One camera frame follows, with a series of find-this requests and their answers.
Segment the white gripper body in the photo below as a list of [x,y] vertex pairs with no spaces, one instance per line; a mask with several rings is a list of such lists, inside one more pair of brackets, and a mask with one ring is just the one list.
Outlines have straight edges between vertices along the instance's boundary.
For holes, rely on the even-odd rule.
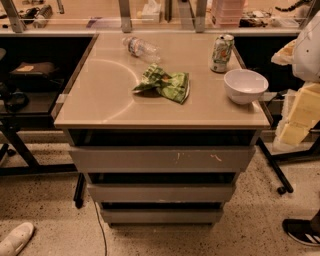
[[277,65],[289,65],[293,63],[293,50],[296,44],[296,40],[292,40],[282,47],[271,57],[271,62]]

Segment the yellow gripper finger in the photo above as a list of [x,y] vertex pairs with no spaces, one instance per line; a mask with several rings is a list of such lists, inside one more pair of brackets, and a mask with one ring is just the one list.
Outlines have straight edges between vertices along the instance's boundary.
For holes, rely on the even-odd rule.
[[293,97],[279,122],[276,138],[279,144],[298,146],[320,121],[320,84],[305,82]]

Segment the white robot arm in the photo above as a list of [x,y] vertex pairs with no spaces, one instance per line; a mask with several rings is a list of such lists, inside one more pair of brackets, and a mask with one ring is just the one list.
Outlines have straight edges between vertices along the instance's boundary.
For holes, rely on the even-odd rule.
[[293,75],[304,81],[276,131],[278,143],[297,146],[320,121],[320,11],[271,61],[291,65]]

